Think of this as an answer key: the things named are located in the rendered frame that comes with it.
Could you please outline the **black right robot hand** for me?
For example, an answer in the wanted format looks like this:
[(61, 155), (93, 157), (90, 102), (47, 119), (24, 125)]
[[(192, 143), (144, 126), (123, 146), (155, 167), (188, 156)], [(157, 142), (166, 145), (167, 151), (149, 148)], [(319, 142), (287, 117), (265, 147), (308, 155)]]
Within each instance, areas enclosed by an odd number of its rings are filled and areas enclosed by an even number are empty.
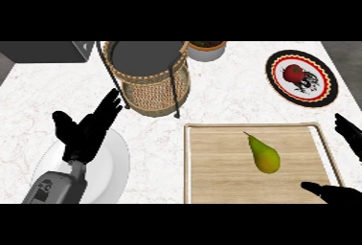
[[(349, 147), (362, 163), (362, 129), (336, 114), (336, 131), (344, 137)], [(362, 205), (362, 192), (353, 188), (321, 186), (313, 182), (303, 182), (302, 188), (313, 193), (327, 204), (333, 205)]]

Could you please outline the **pale wooden tray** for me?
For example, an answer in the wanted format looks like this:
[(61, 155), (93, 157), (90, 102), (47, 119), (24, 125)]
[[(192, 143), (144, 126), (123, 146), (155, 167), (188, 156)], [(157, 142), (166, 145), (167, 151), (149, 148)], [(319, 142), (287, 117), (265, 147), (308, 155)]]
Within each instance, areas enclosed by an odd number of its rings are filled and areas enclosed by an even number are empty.
[(318, 204), (303, 182), (344, 184), (316, 122), (183, 127), (186, 204)]

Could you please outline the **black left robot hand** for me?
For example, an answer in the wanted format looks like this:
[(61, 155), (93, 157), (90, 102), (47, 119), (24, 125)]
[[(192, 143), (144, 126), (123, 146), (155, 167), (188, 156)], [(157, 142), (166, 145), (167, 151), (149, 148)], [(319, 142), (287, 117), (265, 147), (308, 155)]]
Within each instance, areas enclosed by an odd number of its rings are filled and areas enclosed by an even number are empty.
[(108, 130), (123, 108), (120, 105), (118, 91), (111, 90), (102, 99), (96, 110), (87, 114), (80, 123), (62, 111), (52, 113), (55, 123), (55, 136), (65, 144), (62, 160), (67, 163), (79, 161), (92, 162), (104, 143)]

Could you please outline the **green yellow pear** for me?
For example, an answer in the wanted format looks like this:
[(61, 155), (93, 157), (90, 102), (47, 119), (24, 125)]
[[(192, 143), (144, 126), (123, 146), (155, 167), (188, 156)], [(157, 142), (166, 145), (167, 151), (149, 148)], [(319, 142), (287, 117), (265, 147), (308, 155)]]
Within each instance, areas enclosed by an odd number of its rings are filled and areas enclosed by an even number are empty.
[(279, 154), (254, 136), (247, 134), (248, 146), (257, 169), (268, 174), (279, 170)]

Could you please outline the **wicker tiered basket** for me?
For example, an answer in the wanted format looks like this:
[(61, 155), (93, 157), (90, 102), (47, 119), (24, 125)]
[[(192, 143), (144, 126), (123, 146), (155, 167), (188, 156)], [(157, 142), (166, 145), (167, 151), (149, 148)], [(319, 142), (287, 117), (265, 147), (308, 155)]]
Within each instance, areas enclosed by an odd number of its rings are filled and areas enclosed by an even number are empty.
[(188, 44), (188, 41), (96, 42), (126, 108), (144, 116), (182, 115), (191, 86)]

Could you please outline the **white round plate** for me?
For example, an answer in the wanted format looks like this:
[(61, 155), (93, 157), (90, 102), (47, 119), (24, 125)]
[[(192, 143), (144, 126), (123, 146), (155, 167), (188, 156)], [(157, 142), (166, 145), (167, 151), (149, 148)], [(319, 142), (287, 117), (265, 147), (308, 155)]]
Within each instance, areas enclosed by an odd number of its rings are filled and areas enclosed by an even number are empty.
[[(47, 171), (71, 172), (71, 166), (62, 161), (65, 144), (56, 141), (37, 165), (31, 182)], [(114, 204), (123, 194), (130, 171), (130, 153), (126, 141), (114, 129), (108, 130), (102, 146), (93, 161), (86, 165), (84, 179), (87, 187), (81, 204)]]

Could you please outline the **black red patterned plate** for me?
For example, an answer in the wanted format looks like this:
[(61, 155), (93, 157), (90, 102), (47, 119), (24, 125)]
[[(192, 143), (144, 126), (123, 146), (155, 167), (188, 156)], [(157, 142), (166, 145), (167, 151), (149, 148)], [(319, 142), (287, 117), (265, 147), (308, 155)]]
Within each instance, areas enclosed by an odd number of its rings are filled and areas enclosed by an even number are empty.
[(279, 95), (300, 106), (324, 107), (339, 96), (339, 82), (330, 67), (303, 51), (275, 52), (266, 61), (266, 76)]

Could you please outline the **dark grey appliance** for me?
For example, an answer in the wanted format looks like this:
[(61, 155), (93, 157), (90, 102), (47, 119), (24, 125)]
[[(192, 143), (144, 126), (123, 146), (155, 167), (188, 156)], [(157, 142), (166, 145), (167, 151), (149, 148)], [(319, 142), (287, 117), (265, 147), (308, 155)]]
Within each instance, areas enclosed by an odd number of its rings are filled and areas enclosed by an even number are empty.
[(83, 63), (93, 45), (93, 41), (0, 41), (0, 53), (14, 63)]

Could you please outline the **red tomato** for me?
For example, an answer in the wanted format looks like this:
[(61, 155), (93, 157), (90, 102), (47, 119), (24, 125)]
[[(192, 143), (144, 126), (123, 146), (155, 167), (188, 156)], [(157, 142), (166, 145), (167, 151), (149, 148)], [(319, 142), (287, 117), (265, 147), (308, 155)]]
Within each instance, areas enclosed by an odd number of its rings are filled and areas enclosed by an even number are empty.
[(297, 64), (291, 64), (282, 70), (282, 78), (285, 81), (297, 83), (305, 78), (305, 72), (302, 67)]

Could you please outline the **white potted plant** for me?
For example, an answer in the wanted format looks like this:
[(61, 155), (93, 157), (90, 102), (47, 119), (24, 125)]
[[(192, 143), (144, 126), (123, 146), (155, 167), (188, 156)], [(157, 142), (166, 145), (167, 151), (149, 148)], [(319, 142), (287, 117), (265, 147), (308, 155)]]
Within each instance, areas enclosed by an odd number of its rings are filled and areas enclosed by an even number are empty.
[(225, 41), (191, 41), (188, 44), (188, 56), (203, 62), (214, 61), (225, 53)]

